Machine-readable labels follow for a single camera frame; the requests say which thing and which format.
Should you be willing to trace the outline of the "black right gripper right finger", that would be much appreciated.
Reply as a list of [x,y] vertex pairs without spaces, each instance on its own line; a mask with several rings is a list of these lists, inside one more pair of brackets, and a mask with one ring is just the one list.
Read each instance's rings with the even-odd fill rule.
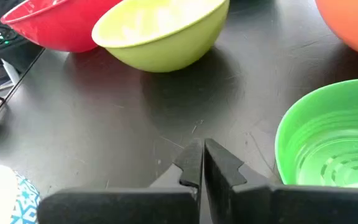
[[358,189],[273,184],[214,139],[204,143],[214,223],[358,224]]

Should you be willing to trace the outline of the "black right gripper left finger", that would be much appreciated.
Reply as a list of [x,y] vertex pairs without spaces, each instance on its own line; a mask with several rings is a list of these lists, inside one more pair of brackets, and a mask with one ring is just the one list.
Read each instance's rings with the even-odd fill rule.
[[39,223],[199,223],[204,142],[194,139],[145,188],[74,188],[43,199]]

